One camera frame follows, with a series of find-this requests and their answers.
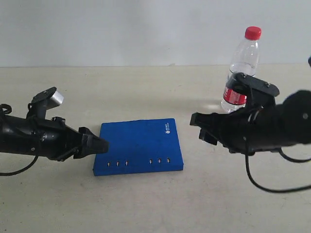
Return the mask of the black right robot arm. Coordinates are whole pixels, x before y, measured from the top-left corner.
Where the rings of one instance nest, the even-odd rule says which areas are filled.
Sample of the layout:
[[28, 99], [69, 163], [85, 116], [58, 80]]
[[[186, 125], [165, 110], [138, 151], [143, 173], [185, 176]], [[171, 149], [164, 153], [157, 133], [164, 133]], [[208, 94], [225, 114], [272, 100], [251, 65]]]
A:
[[246, 106], [230, 114], [194, 113], [191, 126], [199, 138], [221, 143], [230, 153], [253, 155], [311, 142], [311, 92], [299, 90], [282, 104]]

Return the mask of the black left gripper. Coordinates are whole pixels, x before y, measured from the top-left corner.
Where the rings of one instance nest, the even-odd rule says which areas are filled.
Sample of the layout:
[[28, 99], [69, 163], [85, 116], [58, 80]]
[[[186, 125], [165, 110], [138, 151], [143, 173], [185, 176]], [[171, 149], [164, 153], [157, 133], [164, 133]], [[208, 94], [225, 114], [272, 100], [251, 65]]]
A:
[[89, 128], [78, 131], [67, 126], [61, 117], [52, 120], [36, 119], [37, 135], [40, 137], [36, 156], [63, 162], [73, 157], [82, 159], [96, 153], [107, 153], [109, 142], [93, 134]]

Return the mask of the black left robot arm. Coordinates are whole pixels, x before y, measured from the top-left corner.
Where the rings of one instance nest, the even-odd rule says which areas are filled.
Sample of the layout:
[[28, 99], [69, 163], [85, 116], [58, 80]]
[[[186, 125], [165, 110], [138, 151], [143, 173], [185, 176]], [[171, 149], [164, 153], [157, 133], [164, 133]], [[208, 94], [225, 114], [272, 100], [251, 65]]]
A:
[[65, 119], [51, 120], [5, 116], [0, 119], [1, 152], [46, 157], [63, 162], [91, 154], [106, 153], [109, 142], [94, 135], [88, 128], [78, 131], [67, 126]]

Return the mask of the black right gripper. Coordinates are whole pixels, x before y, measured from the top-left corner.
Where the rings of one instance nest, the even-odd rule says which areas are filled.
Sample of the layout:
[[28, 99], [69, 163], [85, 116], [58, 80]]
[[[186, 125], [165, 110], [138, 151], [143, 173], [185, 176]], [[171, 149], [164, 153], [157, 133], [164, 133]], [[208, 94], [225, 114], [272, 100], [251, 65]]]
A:
[[215, 146], [220, 143], [230, 153], [275, 150], [275, 108], [271, 106], [231, 114], [196, 112], [191, 115], [190, 126], [201, 128], [200, 140]]

